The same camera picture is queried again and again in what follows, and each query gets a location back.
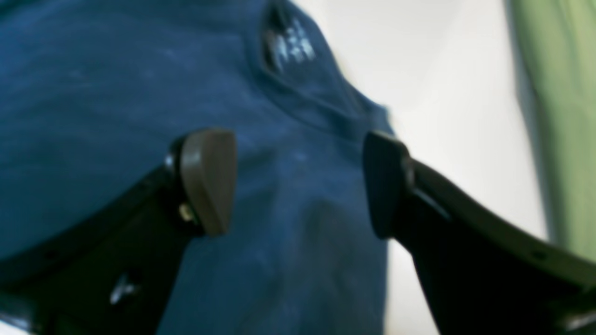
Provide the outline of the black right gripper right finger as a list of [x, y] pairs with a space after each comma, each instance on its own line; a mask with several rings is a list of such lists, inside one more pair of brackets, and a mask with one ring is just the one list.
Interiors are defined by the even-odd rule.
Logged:
[[411, 255], [441, 335], [593, 335], [596, 268], [513, 226], [369, 132], [363, 170], [377, 237]]

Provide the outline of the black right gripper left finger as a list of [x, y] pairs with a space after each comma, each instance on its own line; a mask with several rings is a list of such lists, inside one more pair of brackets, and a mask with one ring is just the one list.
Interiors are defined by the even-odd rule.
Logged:
[[1, 261], [1, 322], [26, 335], [153, 335], [187, 245], [228, 232], [237, 141], [200, 129], [91, 218]]

